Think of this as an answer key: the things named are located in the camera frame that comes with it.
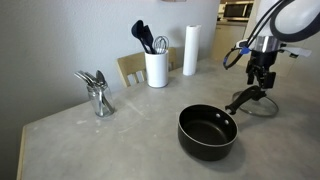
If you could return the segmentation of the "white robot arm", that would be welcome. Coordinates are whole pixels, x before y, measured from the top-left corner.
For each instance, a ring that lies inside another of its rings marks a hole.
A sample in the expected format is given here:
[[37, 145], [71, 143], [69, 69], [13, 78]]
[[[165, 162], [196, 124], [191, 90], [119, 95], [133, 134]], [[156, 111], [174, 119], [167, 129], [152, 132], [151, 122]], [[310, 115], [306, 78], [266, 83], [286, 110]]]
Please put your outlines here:
[[241, 43], [239, 57], [251, 51], [247, 84], [273, 87], [276, 73], [270, 71], [282, 42], [305, 40], [320, 30], [320, 0], [260, 0], [256, 25]]

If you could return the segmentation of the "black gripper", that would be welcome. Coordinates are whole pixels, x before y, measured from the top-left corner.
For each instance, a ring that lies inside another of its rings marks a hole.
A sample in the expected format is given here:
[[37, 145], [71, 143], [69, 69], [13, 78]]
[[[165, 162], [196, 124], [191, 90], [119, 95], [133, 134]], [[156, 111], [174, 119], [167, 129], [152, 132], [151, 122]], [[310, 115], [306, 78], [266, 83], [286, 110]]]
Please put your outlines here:
[[263, 89], [271, 89], [274, 85], [276, 73], [269, 72], [269, 68], [275, 63], [276, 57], [276, 51], [260, 52], [253, 50], [246, 68], [247, 84], [253, 84], [256, 76], [258, 79], [263, 79]]

